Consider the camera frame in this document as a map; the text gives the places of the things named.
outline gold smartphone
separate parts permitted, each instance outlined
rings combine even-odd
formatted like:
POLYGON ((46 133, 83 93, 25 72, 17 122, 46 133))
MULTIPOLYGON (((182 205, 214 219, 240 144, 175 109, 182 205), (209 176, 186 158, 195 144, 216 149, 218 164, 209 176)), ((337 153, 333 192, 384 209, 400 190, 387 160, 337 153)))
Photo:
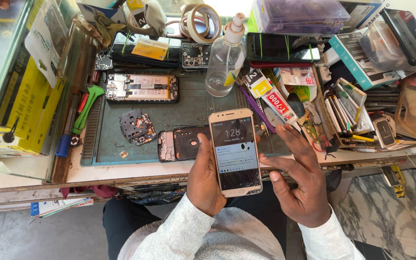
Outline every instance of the gold smartphone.
POLYGON ((263 182, 251 110, 242 108, 213 113, 208 122, 219 187, 224 197, 261 192, 263 182))

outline plastic bottle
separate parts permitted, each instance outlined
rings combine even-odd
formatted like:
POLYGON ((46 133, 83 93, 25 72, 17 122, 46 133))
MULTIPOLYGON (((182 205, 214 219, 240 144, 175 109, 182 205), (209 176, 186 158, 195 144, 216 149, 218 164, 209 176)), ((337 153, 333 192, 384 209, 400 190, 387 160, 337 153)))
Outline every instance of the plastic bottle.
POLYGON ((205 87, 214 97, 224 97, 231 91, 245 61, 244 19, 244 14, 237 13, 234 21, 227 25, 225 35, 216 39, 211 47, 205 87))

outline cracked phone screen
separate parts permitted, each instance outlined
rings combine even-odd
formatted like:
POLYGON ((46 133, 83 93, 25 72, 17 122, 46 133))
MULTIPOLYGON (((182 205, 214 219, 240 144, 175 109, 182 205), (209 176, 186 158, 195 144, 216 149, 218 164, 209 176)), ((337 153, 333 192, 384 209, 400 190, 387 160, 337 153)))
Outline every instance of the cracked phone screen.
POLYGON ((221 189, 261 186, 251 117, 211 123, 211 129, 221 189))

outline black trousers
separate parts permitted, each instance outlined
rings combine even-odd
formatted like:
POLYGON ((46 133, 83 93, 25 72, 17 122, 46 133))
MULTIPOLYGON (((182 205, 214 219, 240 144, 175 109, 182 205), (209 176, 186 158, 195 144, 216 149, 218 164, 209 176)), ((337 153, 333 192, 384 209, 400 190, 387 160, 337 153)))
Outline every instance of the black trousers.
MULTIPOLYGON (((270 181, 263 182, 263 191, 259 194, 236 197, 227 201, 226 207, 236 207, 255 216, 274 234, 286 254, 286 215, 272 189, 270 181)), ((109 258, 116 260, 126 240, 141 227, 161 220, 147 210, 145 206, 128 199, 107 201, 102 217, 103 226, 109 244, 109 258)))

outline white patterned shirt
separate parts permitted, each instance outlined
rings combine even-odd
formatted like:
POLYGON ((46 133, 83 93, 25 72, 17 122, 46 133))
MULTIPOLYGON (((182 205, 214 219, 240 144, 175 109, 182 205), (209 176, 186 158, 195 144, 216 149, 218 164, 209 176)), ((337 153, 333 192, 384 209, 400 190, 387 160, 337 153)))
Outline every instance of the white patterned shirt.
MULTIPOLYGON (((320 227, 299 225, 309 260, 363 260, 335 214, 320 227)), ((238 208, 214 216, 181 199, 170 216, 141 227, 118 260, 285 260, 279 241, 257 218, 238 208)))

